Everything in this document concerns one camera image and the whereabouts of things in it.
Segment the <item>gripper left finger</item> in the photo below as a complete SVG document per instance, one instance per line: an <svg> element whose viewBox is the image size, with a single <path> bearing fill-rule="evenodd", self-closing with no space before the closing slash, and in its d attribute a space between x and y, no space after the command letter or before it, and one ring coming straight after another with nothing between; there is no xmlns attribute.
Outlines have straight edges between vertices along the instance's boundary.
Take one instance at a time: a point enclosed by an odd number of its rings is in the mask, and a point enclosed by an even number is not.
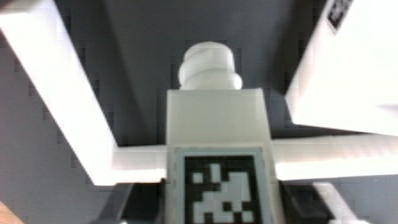
<svg viewBox="0 0 398 224"><path fill-rule="evenodd" d="M165 224L165 182L115 185L97 218L88 224Z"/></svg>

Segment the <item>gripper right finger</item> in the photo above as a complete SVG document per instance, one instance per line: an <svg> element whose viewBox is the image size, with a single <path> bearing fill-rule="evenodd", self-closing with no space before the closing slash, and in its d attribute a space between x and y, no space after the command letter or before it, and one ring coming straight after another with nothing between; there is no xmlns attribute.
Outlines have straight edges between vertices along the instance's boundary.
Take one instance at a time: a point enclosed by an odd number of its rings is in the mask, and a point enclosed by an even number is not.
<svg viewBox="0 0 398 224"><path fill-rule="evenodd" d="M330 182L282 182L285 224L371 224L349 209Z"/></svg>

